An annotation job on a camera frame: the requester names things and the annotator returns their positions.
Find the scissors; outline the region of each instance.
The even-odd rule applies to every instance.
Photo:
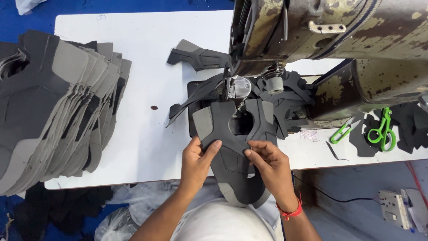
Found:
[[[349,119],[345,124],[343,124],[343,126],[336,131],[336,133],[334,133],[334,135],[330,138],[331,143],[333,144],[337,144],[340,140],[342,140],[349,132],[352,131],[352,129],[354,129],[355,127],[358,126],[358,124],[360,123],[361,120],[356,121],[355,123],[352,123],[352,121],[354,120],[355,117],[352,117],[351,119]],[[338,135],[342,135],[338,140],[336,140],[336,137]]]
[[[384,108],[382,111],[382,120],[380,121],[379,129],[371,129],[367,134],[367,139],[369,142],[373,144],[381,142],[380,149],[382,151],[392,151],[395,147],[395,133],[389,128],[389,124],[391,123],[391,114],[392,111],[389,109],[389,107]],[[377,138],[374,140],[370,138],[370,132],[372,131],[377,133]],[[391,146],[389,149],[385,149],[386,136],[388,133],[391,135]]]

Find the person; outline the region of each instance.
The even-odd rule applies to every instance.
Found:
[[[260,171],[266,188],[276,199],[278,212],[289,214],[296,211],[300,205],[294,193],[288,157],[272,142],[248,141],[248,144],[251,149],[245,150],[244,154]],[[272,228],[256,212],[231,206],[224,198],[185,213],[204,184],[211,161],[222,142],[215,141],[205,153],[200,145],[199,138],[195,136],[183,150],[177,190],[150,215],[129,241],[277,240]],[[294,217],[280,217],[287,241],[321,241],[303,211]]]

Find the clear plastic bag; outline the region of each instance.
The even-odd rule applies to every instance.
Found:
[[[16,8],[18,9],[19,15],[24,15],[33,7],[39,5],[46,0],[15,0]]]
[[[172,194],[169,181],[139,183],[133,188],[123,185],[113,191],[107,204],[129,203],[132,220],[139,226]]]
[[[128,241],[137,231],[128,208],[110,213],[95,230],[95,241]]]

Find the red cable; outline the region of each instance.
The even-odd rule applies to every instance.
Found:
[[[419,183],[418,177],[416,176],[415,169],[413,169],[412,163],[410,161],[405,161],[407,168],[415,179],[416,186],[418,187],[419,192],[421,193],[422,198],[424,199],[425,206],[428,210],[428,201],[425,198],[425,194],[422,192],[421,184]]]

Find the hand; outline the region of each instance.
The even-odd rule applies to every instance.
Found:
[[[204,153],[200,147],[199,137],[193,137],[183,150],[181,180],[178,186],[180,190],[193,196],[198,192],[207,178],[211,161],[219,151],[221,144],[220,140],[213,142]]]
[[[248,141],[245,155],[259,169],[263,182],[285,212],[293,212],[299,203],[294,194],[288,156],[269,141]]]

